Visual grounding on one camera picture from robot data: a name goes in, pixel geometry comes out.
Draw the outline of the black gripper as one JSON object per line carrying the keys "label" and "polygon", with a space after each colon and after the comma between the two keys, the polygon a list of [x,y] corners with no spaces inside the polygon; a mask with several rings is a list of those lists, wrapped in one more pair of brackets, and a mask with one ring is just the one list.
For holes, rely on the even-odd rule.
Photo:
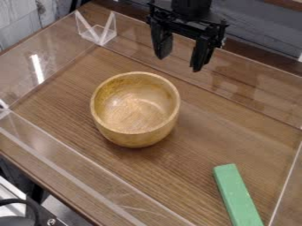
{"label": "black gripper", "polygon": [[172,34],[196,40],[189,67],[199,72],[215,48],[224,44],[227,20],[211,11],[212,0],[149,0],[147,24],[151,29],[156,57],[164,59],[172,51]]}

